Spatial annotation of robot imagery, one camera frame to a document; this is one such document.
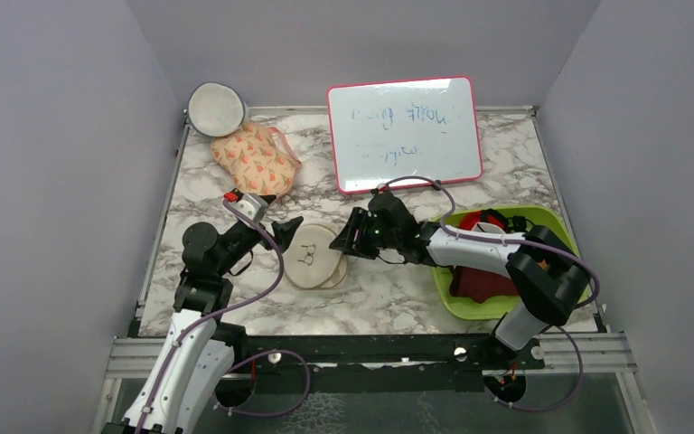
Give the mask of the white bra with black straps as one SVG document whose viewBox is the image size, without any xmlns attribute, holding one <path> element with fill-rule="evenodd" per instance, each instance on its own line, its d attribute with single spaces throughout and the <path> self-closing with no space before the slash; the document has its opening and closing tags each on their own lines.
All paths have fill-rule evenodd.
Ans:
<svg viewBox="0 0 694 434">
<path fill-rule="evenodd" d="M 478 232 L 483 232 L 483 233 L 491 233 L 491 234 L 505 234 L 506 230 L 504 230 L 501 226 L 489 222 L 477 222 L 473 226 L 473 231 L 478 231 Z"/>
</svg>

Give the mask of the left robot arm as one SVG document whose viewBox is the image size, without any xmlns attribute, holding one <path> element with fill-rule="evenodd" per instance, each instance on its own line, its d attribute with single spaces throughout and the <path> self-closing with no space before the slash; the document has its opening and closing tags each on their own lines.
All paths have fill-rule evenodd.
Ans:
<svg viewBox="0 0 694 434">
<path fill-rule="evenodd" d="M 261 223 L 271 195 L 226 193 L 223 207 L 236 218 L 226 231 L 208 222 L 189 226 L 182 237 L 183 270 L 175 291 L 167 336 L 145 384 L 122 420 L 105 433 L 190 433 L 221 377 L 248 359 L 248 337 L 241 325 L 222 322 L 233 311 L 233 268 L 261 245 L 282 259 L 303 217 Z"/>
</svg>

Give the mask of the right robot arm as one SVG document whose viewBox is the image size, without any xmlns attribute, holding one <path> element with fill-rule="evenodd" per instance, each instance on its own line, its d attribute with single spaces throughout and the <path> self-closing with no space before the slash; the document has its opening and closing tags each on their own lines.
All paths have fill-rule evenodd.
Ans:
<svg viewBox="0 0 694 434">
<path fill-rule="evenodd" d="M 374 192 L 367 208 L 353 208 L 329 247 L 361 259 L 394 250 L 406 263 L 479 269 L 508 278 L 520 300 L 485 344 L 487 360 L 499 368 L 517 361 L 535 335 L 563 326 L 592 278 L 545 226 L 493 234 L 461 230 L 443 221 L 419 222 L 388 190 Z"/>
</svg>

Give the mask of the pink framed whiteboard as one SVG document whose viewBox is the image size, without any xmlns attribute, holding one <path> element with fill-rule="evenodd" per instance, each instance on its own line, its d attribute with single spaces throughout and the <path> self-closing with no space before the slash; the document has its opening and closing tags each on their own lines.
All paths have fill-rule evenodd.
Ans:
<svg viewBox="0 0 694 434">
<path fill-rule="evenodd" d="M 474 85 L 466 76 L 334 86 L 327 92 L 342 193 L 378 184 L 473 181 L 484 173 Z"/>
</svg>

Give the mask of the green plastic tray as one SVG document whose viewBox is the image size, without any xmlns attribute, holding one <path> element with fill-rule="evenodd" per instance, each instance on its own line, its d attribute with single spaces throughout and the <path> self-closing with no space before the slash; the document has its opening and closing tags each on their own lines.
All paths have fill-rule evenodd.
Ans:
<svg viewBox="0 0 694 434">
<path fill-rule="evenodd" d="M 541 205 L 493 205 L 490 206 L 501 213 L 505 218 L 515 216 L 525 217 L 526 220 L 550 228 L 571 250 L 578 256 L 577 245 L 572 240 L 561 215 Z M 473 301 L 469 297 L 454 297 L 450 295 L 449 286 L 454 276 L 450 269 L 435 268 L 431 270 L 431 276 L 435 282 L 437 293 L 446 310 L 463 320 L 484 321 L 497 320 L 512 310 L 519 299 L 512 296 L 496 296 L 484 300 L 482 303 Z"/>
</svg>

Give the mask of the grey rimmed mesh laundry bag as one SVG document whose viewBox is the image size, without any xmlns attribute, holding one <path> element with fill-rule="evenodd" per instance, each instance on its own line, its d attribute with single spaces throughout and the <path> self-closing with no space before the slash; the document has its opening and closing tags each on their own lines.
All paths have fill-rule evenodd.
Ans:
<svg viewBox="0 0 694 434">
<path fill-rule="evenodd" d="M 249 120 L 249 109 L 232 87 L 206 82 L 189 97 L 186 117 L 197 133 L 206 137 L 225 137 Z"/>
</svg>

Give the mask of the peach floral bra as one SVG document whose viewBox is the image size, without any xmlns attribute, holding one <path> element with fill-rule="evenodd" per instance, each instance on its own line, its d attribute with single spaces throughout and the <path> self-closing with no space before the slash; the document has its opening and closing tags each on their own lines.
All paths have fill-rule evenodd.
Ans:
<svg viewBox="0 0 694 434">
<path fill-rule="evenodd" d="M 285 134 L 256 122 L 246 122 L 233 133 L 213 139 L 210 150 L 243 193 L 286 195 L 302 168 Z"/>
</svg>

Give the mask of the dark bra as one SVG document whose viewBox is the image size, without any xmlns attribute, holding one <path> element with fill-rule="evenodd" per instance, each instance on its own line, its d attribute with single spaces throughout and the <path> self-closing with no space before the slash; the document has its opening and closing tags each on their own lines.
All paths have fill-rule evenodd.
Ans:
<svg viewBox="0 0 694 434">
<path fill-rule="evenodd" d="M 494 297 L 517 297 L 513 282 L 502 275 L 481 269 L 451 267 L 452 281 L 448 287 L 451 297 L 463 297 L 482 304 Z"/>
</svg>

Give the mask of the red and black bra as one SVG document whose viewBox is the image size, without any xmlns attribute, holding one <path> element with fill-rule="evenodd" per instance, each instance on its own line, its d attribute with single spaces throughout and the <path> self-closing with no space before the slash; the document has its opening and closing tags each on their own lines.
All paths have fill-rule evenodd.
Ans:
<svg viewBox="0 0 694 434">
<path fill-rule="evenodd" d="M 506 216 L 495 209 L 484 209 L 467 213 L 458 223 L 458 228 L 473 231 L 477 222 L 489 222 L 501 226 L 506 233 L 526 232 L 534 226 L 534 222 L 522 215 Z"/>
</svg>

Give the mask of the black mounting rail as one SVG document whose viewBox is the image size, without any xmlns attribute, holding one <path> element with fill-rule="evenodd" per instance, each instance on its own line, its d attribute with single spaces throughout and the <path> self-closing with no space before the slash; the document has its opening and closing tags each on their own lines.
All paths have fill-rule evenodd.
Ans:
<svg viewBox="0 0 694 434">
<path fill-rule="evenodd" d="M 117 339 L 107 373 L 146 378 L 164 339 Z M 484 374 L 545 368 L 538 339 L 517 355 L 497 354 L 488 334 L 252 335 L 239 355 L 268 350 L 300 354 L 311 369 L 312 390 L 363 392 L 483 392 Z M 304 380 L 298 362 L 284 356 L 255 363 L 258 393 L 293 393 Z"/>
</svg>

